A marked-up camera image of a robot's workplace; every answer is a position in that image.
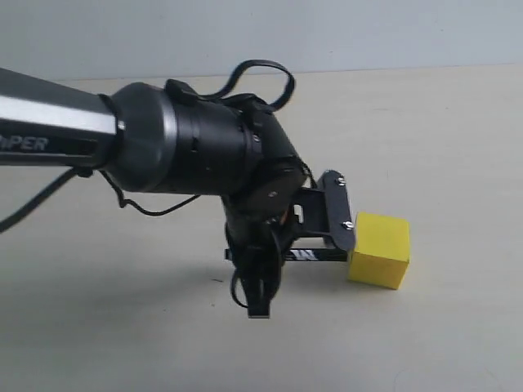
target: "bolt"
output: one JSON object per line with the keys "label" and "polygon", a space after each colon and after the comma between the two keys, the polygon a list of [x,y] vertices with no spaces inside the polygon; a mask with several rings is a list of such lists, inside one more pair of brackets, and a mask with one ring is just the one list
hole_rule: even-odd
{"label": "bolt", "polygon": [[354,229],[354,223],[352,223],[350,220],[346,220],[345,222],[342,222],[343,229],[345,230],[352,230]]}

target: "logo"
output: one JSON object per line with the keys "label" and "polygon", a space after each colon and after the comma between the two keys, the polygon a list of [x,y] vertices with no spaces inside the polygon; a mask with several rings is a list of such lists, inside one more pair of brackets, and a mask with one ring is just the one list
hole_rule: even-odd
{"label": "logo", "polygon": [[38,152],[44,151],[49,144],[46,137],[36,136],[1,136],[0,135],[0,150],[11,152]]}
{"label": "logo", "polygon": [[318,261],[311,249],[291,249],[291,253],[297,261]]}

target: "wooden block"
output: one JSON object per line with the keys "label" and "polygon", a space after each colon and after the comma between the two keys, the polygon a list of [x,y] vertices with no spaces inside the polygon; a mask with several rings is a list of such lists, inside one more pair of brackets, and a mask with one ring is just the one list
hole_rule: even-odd
{"label": "wooden block", "polygon": [[349,280],[398,289],[410,262],[409,222],[360,212]]}

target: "robotic arm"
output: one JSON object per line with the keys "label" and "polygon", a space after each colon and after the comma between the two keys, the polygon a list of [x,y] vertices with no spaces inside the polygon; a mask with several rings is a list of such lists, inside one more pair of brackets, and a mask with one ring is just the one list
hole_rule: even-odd
{"label": "robotic arm", "polygon": [[[253,66],[287,74],[278,100],[228,96]],[[72,167],[0,223],[0,232],[70,178],[94,171],[116,191],[120,207],[131,204],[152,216],[200,195],[219,196],[226,258],[235,267],[231,295],[250,318],[268,318],[284,262],[300,260],[300,250],[291,249],[298,238],[323,238],[330,256],[344,255],[354,245],[342,176],[327,171],[316,182],[274,115],[294,87],[292,74],[268,60],[243,62],[219,92],[206,96],[173,79],[163,88],[136,82],[112,96],[94,95],[0,69],[0,165]],[[123,191],[194,196],[155,213],[124,199]],[[325,251],[307,252],[309,260],[329,258]],[[236,296],[238,283],[245,304]]]}

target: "yellow block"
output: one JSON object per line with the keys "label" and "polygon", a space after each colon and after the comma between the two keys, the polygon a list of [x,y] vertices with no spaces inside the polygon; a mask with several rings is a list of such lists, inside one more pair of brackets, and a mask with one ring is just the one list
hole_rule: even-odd
{"label": "yellow block", "polygon": [[410,262],[409,222],[360,212],[349,280],[397,289]]}

